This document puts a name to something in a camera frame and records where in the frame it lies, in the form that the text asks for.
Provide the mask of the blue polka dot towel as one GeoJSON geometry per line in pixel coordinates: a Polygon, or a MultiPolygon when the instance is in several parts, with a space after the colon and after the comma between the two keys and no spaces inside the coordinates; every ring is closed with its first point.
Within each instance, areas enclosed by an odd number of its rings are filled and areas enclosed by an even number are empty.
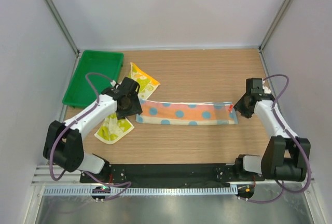
{"type": "Polygon", "coordinates": [[[170,103],[141,100],[142,113],[136,122],[161,125],[234,125],[238,124],[231,102],[170,103]]]}

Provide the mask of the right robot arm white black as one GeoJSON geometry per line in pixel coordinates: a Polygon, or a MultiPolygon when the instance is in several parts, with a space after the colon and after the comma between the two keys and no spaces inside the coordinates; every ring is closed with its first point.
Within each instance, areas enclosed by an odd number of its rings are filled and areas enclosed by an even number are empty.
{"type": "Polygon", "coordinates": [[[256,173],[265,179],[304,181],[311,144],[308,139],[299,137],[286,123],[274,96],[264,87],[263,79],[246,80],[245,93],[234,109],[247,119],[257,116],[270,138],[263,156],[238,157],[241,163],[233,168],[235,177],[246,180],[256,173]]]}

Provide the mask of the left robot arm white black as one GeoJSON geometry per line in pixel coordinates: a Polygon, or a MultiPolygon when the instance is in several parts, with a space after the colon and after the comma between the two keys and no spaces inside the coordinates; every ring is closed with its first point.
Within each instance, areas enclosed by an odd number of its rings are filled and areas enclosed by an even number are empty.
{"type": "Polygon", "coordinates": [[[49,161],[49,173],[54,181],[60,180],[63,174],[55,176],[53,165],[61,167],[63,172],[82,171],[100,183],[107,181],[110,176],[109,162],[86,153],[84,139],[98,123],[111,114],[124,119],[142,113],[138,82],[129,77],[125,77],[121,83],[111,80],[111,86],[99,93],[90,76],[92,73],[86,75],[86,80],[96,95],[95,101],[74,117],[64,122],[55,120],[48,127],[43,157],[49,161]]]}

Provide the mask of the yellow green patterned towel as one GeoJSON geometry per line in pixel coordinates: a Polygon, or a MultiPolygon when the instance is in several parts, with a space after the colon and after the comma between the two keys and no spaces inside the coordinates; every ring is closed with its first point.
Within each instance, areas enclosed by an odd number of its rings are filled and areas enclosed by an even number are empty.
{"type": "MultiPolygon", "coordinates": [[[[140,101],[147,100],[159,87],[160,82],[142,71],[135,63],[131,62],[129,78],[140,85],[138,97],[140,101]]],[[[116,114],[107,116],[94,136],[105,144],[114,144],[134,129],[133,124],[127,119],[118,120],[116,114]]]]}

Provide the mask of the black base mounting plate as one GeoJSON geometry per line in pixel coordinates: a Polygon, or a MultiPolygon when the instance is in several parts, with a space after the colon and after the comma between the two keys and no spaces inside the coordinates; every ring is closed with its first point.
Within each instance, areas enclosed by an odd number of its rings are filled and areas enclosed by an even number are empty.
{"type": "Polygon", "coordinates": [[[236,181],[264,181],[234,163],[113,164],[94,175],[104,183],[131,182],[132,188],[221,188],[236,181]]]}

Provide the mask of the right aluminium frame post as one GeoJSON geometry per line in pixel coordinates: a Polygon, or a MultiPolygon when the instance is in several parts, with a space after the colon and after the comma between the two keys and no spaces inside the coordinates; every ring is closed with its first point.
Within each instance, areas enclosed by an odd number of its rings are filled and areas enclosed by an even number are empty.
{"type": "Polygon", "coordinates": [[[286,12],[288,11],[289,7],[291,6],[293,0],[283,0],[274,19],[272,20],[261,44],[258,47],[259,53],[262,53],[265,47],[267,46],[270,38],[272,37],[274,31],[282,21],[283,17],[285,16],[286,12]]]}

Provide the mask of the aluminium frame post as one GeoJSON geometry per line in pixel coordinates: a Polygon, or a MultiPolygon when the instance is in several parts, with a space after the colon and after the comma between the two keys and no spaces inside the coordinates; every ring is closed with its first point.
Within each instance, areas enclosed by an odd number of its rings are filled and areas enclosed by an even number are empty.
{"type": "Polygon", "coordinates": [[[75,44],[68,28],[66,27],[60,13],[58,12],[53,0],[44,0],[47,8],[49,9],[50,13],[52,14],[56,24],[58,25],[60,31],[64,35],[66,41],[68,42],[69,46],[73,50],[75,56],[78,57],[79,55],[79,49],[77,48],[77,45],[75,44]]]}
{"type": "Polygon", "coordinates": [[[265,47],[267,46],[270,38],[272,37],[274,31],[282,21],[283,17],[285,16],[286,12],[288,11],[289,7],[291,6],[293,0],[283,0],[274,19],[272,20],[261,44],[258,47],[259,53],[262,53],[265,47]]]}

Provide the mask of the left aluminium frame post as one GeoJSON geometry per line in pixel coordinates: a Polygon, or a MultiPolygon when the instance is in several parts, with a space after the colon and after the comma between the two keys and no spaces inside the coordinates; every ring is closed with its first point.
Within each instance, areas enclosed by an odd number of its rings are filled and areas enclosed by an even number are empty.
{"type": "Polygon", "coordinates": [[[66,41],[68,42],[69,46],[73,50],[75,56],[78,57],[79,55],[79,49],[77,48],[77,45],[75,44],[68,28],[66,27],[60,13],[58,12],[53,0],[44,0],[47,8],[49,9],[50,13],[52,14],[56,24],[58,25],[60,31],[64,35],[66,41]]]}

